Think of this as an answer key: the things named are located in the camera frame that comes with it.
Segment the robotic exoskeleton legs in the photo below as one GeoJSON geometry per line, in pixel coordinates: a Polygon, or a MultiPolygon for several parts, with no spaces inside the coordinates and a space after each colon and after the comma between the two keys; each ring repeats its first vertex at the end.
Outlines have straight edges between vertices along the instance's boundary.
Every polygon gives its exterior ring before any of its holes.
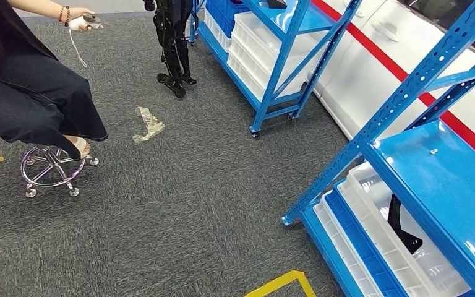
{"type": "Polygon", "coordinates": [[[156,10],[154,24],[159,44],[163,48],[161,61],[166,64],[168,70],[168,75],[158,74],[158,81],[170,88],[178,98],[182,98],[185,95],[182,83],[197,83],[190,76],[188,42],[185,37],[185,27],[193,3],[190,0],[156,0],[155,7],[153,0],[144,1],[146,10],[156,10]]]}

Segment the stool caster wheel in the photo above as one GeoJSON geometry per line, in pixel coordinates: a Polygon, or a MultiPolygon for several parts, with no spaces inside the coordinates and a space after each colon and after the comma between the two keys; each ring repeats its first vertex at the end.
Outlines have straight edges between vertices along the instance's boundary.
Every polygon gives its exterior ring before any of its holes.
{"type": "Polygon", "coordinates": [[[79,195],[79,189],[75,187],[73,190],[70,190],[70,196],[76,197],[77,195],[79,195]]]}
{"type": "Polygon", "coordinates": [[[35,164],[35,159],[34,158],[28,158],[28,160],[26,160],[26,165],[28,166],[32,166],[35,164]]]}
{"type": "Polygon", "coordinates": [[[34,198],[37,195],[37,190],[36,189],[27,189],[25,196],[27,198],[34,198]]]}
{"type": "Polygon", "coordinates": [[[92,166],[97,166],[97,165],[99,165],[99,159],[97,159],[97,158],[92,158],[91,156],[87,156],[87,158],[90,160],[90,165],[92,165],[92,166]]]}

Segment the chrome stool base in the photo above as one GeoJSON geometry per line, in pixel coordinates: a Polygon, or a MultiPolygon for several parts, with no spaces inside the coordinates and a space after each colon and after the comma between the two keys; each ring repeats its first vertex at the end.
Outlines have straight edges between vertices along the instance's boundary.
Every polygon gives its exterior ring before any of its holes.
{"type": "Polygon", "coordinates": [[[21,162],[21,176],[27,182],[25,194],[26,197],[33,198],[37,195],[37,190],[35,189],[35,187],[57,187],[63,184],[66,185],[66,187],[70,190],[70,196],[75,197],[79,195],[79,189],[74,187],[71,181],[83,170],[83,167],[85,166],[86,162],[88,162],[91,166],[97,166],[99,165],[99,159],[87,155],[81,161],[76,161],[80,163],[77,169],[75,169],[72,174],[66,174],[66,172],[64,172],[63,168],[61,167],[61,164],[73,162],[74,160],[69,158],[68,156],[66,158],[62,158],[61,155],[63,153],[66,155],[66,152],[64,152],[60,148],[52,149],[51,147],[37,145],[25,154],[21,162]],[[33,178],[30,178],[26,173],[26,167],[32,166],[36,162],[46,163],[46,168],[33,178]],[[53,183],[39,182],[39,180],[43,176],[45,176],[52,170],[56,170],[59,173],[59,175],[61,176],[60,180],[55,181],[53,183]]]}

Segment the red stripe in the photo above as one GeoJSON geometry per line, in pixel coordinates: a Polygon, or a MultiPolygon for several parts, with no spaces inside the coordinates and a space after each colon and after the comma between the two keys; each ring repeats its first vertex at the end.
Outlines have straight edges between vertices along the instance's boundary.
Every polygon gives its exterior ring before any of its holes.
{"type": "MultiPolygon", "coordinates": [[[[334,20],[338,20],[341,17],[341,14],[330,7],[328,4],[323,2],[323,0],[312,0],[312,2],[319,7],[324,13],[334,20]]],[[[409,75],[405,70],[403,70],[396,62],[394,62],[387,54],[385,54],[372,40],[370,40],[365,34],[363,34],[360,29],[358,29],[354,24],[349,24],[347,31],[361,43],[367,51],[369,51],[382,65],[387,68],[397,79],[402,82],[405,80],[407,75],[409,75]]],[[[435,98],[429,94],[425,93],[420,95],[419,99],[427,106],[431,105],[435,98]]],[[[461,138],[463,138],[472,148],[475,149],[475,133],[465,126],[454,114],[450,111],[445,112],[441,119],[453,129],[461,138]]]]}

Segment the blue shelf board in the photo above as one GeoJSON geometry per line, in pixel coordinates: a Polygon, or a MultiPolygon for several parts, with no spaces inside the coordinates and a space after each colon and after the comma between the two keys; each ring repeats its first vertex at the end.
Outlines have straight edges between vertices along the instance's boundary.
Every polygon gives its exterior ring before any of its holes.
{"type": "Polygon", "coordinates": [[[214,37],[210,29],[208,29],[205,22],[199,22],[198,33],[203,38],[203,42],[212,51],[214,57],[216,57],[216,60],[221,64],[228,76],[230,76],[230,78],[234,81],[238,89],[241,91],[241,93],[243,93],[245,98],[247,98],[254,110],[257,111],[259,109],[260,102],[238,77],[238,75],[227,65],[226,62],[228,60],[228,53],[223,50],[223,47],[218,43],[217,39],[214,37]]]}
{"type": "MultiPolygon", "coordinates": [[[[242,0],[243,3],[281,40],[286,35],[294,10],[300,2],[299,0],[285,0],[286,9],[268,8],[266,1],[242,0]]],[[[310,33],[330,30],[335,24],[328,15],[309,4],[307,11],[299,27],[299,33],[310,33]]]]}
{"type": "Polygon", "coordinates": [[[305,225],[305,228],[315,245],[318,247],[318,250],[327,263],[328,268],[332,271],[332,274],[340,284],[345,296],[363,297],[356,281],[350,274],[343,259],[336,250],[336,247],[334,247],[334,244],[328,237],[327,232],[321,225],[321,222],[312,208],[318,202],[319,199],[301,212],[301,221],[303,222],[303,225],[305,225]]]}
{"type": "Polygon", "coordinates": [[[362,154],[475,292],[475,151],[436,120],[362,154]]]}

